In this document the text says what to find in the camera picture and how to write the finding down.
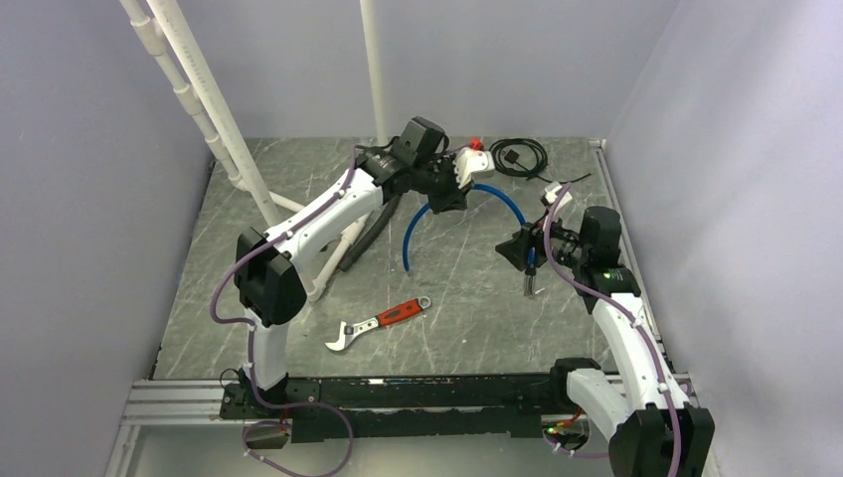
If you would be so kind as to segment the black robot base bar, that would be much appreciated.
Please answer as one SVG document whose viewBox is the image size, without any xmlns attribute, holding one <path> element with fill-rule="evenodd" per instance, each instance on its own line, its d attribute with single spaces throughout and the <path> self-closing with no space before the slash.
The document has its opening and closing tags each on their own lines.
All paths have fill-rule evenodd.
<svg viewBox="0 0 843 477">
<path fill-rule="evenodd" d="M 291 407 L 260 404 L 245 378 L 224 385 L 220 417 L 285 423 L 295 443 L 327 439 L 505 434 L 534 438 L 574 416 L 551 373 L 290 378 Z"/>
</svg>

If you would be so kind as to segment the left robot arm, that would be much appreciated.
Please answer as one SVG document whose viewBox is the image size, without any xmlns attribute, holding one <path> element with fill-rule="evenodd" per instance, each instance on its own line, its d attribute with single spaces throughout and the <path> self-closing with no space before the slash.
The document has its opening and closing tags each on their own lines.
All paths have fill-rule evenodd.
<svg viewBox="0 0 843 477">
<path fill-rule="evenodd" d="M 353 146 L 337 182 L 290 219 L 264 233 L 241 234 L 233 281 L 249 329 L 246 402 L 256 414 L 274 416 L 287 401 L 289 324 L 307 302 L 300 274 L 316 253 L 408 192 L 447 209 L 461 206 L 465 187 L 449 162 L 448 144 L 439 125 L 416 116 L 384 146 Z"/>
</svg>

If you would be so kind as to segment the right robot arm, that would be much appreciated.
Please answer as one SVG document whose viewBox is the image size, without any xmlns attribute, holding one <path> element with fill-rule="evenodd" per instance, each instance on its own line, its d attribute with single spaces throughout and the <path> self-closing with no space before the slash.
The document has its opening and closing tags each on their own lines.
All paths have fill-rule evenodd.
<svg viewBox="0 0 843 477">
<path fill-rule="evenodd" d="M 594 206 L 578 231 L 544 216 L 522 224 L 495 250 L 525 274 L 545 263 L 561 272 L 605 337 L 621 391 L 592 359 L 560 359 L 547 390 L 553 408 L 578 408 L 596 426 L 613 474 L 701 476 L 715 422 L 691 403 L 658 349 L 641 289 L 620 262 L 621 232 L 618 212 Z"/>
</svg>

